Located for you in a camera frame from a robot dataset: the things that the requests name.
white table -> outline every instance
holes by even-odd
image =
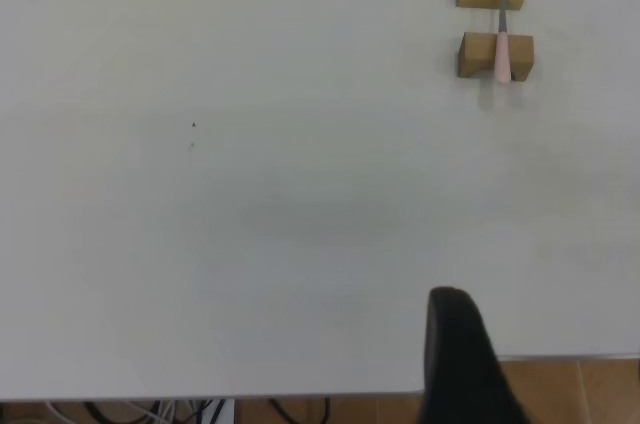
[[[493,105],[454,0],[0,13],[0,399],[417,390],[442,284],[503,357],[640,349],[636,0],[526,0]]]

black object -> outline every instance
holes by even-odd
[[[471,296],[452,287],[429,293],[424,399],[418,424],[525,424]]]
[[[211,421],[209,421],[209,424],[216,424],[216,422],[218,422],[218,416],[222,412],[222,408],[224,407],[224,404],[226,402],[227,401],[225,399],[220,399],[218,405],[216,406],[216,410],[213,412],[213,416],[211,416]]]
[[[195,412],[191,413],[189,415],[189,417],[187,417],[186,419],[183,419],[182,421],[179,419],[174,419],[173,422],[175,424],[187,424],[191,419],[193,419],[194,417],[196,418],[196,422],[198,422],[198,424],[200,423],[200,421],[202,420],[202,412],[211,405],[211,403],[213,402],[213,400],[207,401],[207,402],[200,402],[200,404],[198,405],[198,409],[196,409]]]
[[[288,424],[299,424],[285,411],[280,403],[275,399],[269,399],[269,404],[271,407],[275,409],[275,411],[280,415],[282,419],[284,419]],[[329,416],[331,416],[331,401],[328,397],[324,398],[324,414],[322,416],[322,420],[320,424],[327,424],[329,422]]]

metal spoon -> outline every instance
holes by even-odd
[[[507,37],[507,0],[500,0],[500,22],[496,41],[496,60],[493,69],[497,81],[507,84],[511,81],[509,64],[509,38]]]

brown floor tile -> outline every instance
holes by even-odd
[[[4,419],[45,419],[47,409],[42,402],[11,402],[3,404]]]
[[[377,399],[371,397],[331,398],[330,424],[376,424]]]
[[[532,424],[588,422],[575,361],[504,362],[502,369]]]
[[[592,424],[640,424],[640,375],[636,359],[582,361]]]
[[[284,410],[301,424],[318,424],[324,412],[322,398],[278,399]],[[283,420],[266,399],[236,400],[235,424],[282,424]]]
[[[422,394],[378,398],[378,424],[415,424]]]
[[[278,399],[280,405],[301,424],[318,424],[324,413],[323,398]],[[283,424],[266,399],[236,401],[236,424]],[[374,397],[332,397],[331,424],[376,424]]]
[[[137,404],[146,408],[151,407],[149,402],[138,402]],[[60,412],[78,424],[95,424],[96,422],[81,402],[58,402],[55,405]],[[140,411],[122,402],[100,402],[97,406],[105,417],[113,421],[126,422],[140,417]],[[18,419],[42,419],[53,424],[62,422],[47,409],[43,402],[7,403],[4,404],[4,414],[5,420],[8,422]],[[189,414],[190,411],[184,403],[180,403],[176,417],[184,419]]]

pink handle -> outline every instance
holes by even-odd
[[[509,64],[509,38],[505,31],[498,33],[496,42],[496,62],[493,68],[496,81],[503,84],[511,82],[511,65]]]

